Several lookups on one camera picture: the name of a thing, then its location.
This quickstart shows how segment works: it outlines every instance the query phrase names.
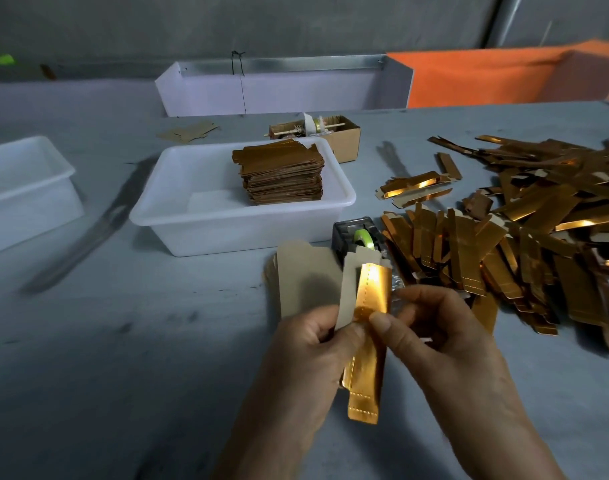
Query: table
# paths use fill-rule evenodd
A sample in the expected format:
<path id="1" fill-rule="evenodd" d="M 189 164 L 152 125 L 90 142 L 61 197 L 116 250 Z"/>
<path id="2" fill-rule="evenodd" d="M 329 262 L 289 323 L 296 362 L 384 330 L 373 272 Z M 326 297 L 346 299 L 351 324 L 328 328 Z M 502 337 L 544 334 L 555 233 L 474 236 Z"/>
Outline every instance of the table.
<path id="1" fill-rule="evenodd" d="M 270 123 L 296 116 L 213 117 L 221 129 L 197 144 L 261 140 Z M 609 104 L 601 102 L 346 116 L 363 133 L 358 160 L 342 165 L 357 193 L 343 219 L 396 210 L 373 192 L 405 170 L 436 169 L 440 149 L 430 136 L 464 146 L 476 145 L 478 134 L 552 137 L 596 148 L 609 138 Z M 76 167 L 86 211 L 0 252 L 0 479 L 206 478 L 212 468 L 271 336 L 261 270 L 274 250 L 176 258 L 150 229 L 119 216 L 115 228 L 94 228 L 138 168 L 129 163 L 171 145 L 156 133 L 196 120 L 108 115 L 0 125 L 0 143 L 51 138 Z M 464 179 L 440 198 L 444 206 L 492 175 L 475 160 L 453 158 Z M 89 229 L 95 249 L 69 257 L 67 273 L 45 277 Z M 573 328 L 540 336 L 506 312 L 495 337 L 567 475 L 609 479 L 609 356 Z M 301 478 L 466 478 L 392 354 L 380 424 L 349 421 L 346 401 L 340 392 Z"/>

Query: small brown cardboard box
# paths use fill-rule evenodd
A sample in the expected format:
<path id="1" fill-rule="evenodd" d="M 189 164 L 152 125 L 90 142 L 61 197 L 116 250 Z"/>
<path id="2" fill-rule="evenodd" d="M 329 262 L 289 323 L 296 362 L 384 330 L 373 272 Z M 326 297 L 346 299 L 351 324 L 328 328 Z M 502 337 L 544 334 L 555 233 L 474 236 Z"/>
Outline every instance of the small brown cardboard box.
<path id="1" fill-rule="evenodd" d="M 324 118 L 325 125 L 337 123 L 344 123 L 344 126 L 333 128 L 333 133 L 323 135 L 321 138 L 329 142 L 338 163 L 352 162 L 357 158 L 357 151 L 360 148 L 361 129 L 353 121 L 344 116 L 327 116 Z M 271 139 L 279 139 L 283 136 L 276 136 L 275 133 L 290 131 L 295 129 L 296 126 L 304 128 L 304 120 L 269 126 L 268 135 Z"/>

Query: orange bin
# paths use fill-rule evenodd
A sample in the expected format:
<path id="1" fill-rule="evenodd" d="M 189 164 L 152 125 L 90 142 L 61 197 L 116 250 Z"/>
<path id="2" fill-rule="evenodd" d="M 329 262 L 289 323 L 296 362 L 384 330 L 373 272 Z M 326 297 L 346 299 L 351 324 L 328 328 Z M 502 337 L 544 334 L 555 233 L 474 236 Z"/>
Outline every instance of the orange bin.
<path id="1" fill-rule="evenodd" d="M 609 57 L 609 42 L 388 55 L 414 70 L 407 106 L 435 107 L 536 102 L 570 50 Z"/>

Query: person's left hand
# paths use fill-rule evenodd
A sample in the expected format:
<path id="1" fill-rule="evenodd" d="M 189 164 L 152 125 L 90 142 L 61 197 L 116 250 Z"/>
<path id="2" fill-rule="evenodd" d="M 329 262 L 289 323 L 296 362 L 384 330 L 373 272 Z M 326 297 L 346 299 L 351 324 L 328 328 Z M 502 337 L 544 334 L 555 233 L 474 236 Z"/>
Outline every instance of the person's left hand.
<path id="1" fill-rule="evenodd" d="M 214 478 L 295 474 L 331 409 L 342 371 L 364 343 L 365 330 L 358 323 L 326 341 L 337 320 L 333 305 L 280 322 Z"/>

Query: hand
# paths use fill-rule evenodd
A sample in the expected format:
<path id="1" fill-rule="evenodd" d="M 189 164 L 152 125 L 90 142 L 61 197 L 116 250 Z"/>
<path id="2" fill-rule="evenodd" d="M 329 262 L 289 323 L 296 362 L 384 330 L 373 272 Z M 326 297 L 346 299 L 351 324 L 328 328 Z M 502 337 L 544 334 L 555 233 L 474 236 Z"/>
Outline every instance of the hand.
<path id="1" fill-rule="evenodd" d="M 415 285 L 397 295 L 407 302 L 398 318 L 374 313 L 370 322 L 424 391 L 467 474 L 563 479 L 524 411 L 495 341 L 456 291 Z M 433 325 L 430 345 L 410 329 L 419 321 Z"/>
<path id="2" fill-rule="evenodd" d="M 364 343 L 352 323 L 325 341 L 338 320 L 337 306 L 285 319 L 249 390 L 213 479 L 289 479 L 322 426 L 342 371 Z"/>

